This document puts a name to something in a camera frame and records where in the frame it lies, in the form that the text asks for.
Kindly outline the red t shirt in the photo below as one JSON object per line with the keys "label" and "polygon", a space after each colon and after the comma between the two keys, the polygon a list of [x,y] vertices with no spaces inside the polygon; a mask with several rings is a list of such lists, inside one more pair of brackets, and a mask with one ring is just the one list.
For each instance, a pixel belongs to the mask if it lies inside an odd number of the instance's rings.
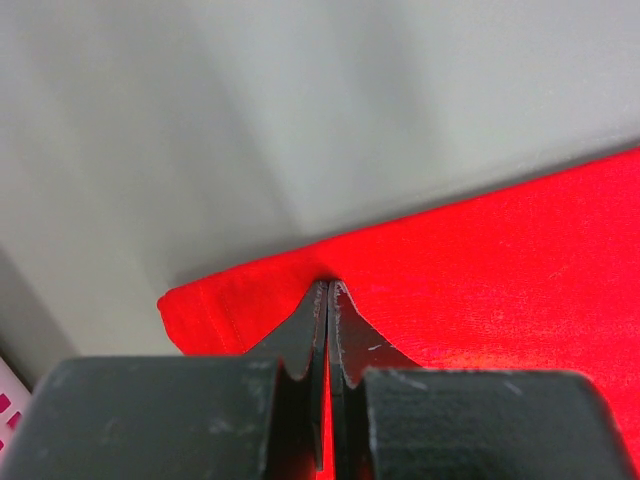
{"label": "red t shirt", "polygon": [[427,367],[587,375],[639,454],[639,153],[195,280],[157,303],[187,355],[238,354],[317,279]]}

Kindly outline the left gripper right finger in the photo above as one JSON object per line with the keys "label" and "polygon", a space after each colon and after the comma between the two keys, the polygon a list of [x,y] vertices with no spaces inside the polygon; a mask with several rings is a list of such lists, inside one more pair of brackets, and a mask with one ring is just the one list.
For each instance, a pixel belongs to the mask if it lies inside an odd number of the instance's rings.
{"label": "left gripper right finger", "polygon": [[327,338],[338,479],[422,479],[418,365],[359,313],[342,281],[329,286]]}

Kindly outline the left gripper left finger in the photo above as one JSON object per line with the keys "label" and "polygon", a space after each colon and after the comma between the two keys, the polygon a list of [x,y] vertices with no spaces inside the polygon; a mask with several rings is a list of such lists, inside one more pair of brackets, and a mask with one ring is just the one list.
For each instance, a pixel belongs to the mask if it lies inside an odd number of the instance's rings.
{"label": "left gripper left finger", "polygon": [[267,470],[316,473],[323,469],[324,382],[328,284],[311,284],[294,312],[247,351],[279,362]]}

